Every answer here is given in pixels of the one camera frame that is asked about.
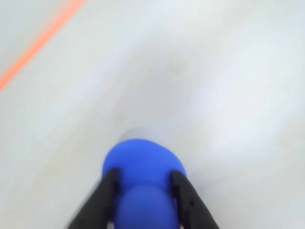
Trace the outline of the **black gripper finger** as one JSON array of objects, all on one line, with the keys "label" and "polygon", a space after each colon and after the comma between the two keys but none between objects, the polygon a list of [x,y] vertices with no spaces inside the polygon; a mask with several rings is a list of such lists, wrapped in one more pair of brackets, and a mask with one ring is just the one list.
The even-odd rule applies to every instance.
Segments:
[{"label": "black gripper finger", "polygon": [[68,225],[69,229],[106,229],[113,221],[120,193],[121,171],[113,168],[103,178]]},{"label": "black gripper finger", "polygon": [[171,172],[171,192],[184,229],[219,229],[191,182],[180,171]]}]

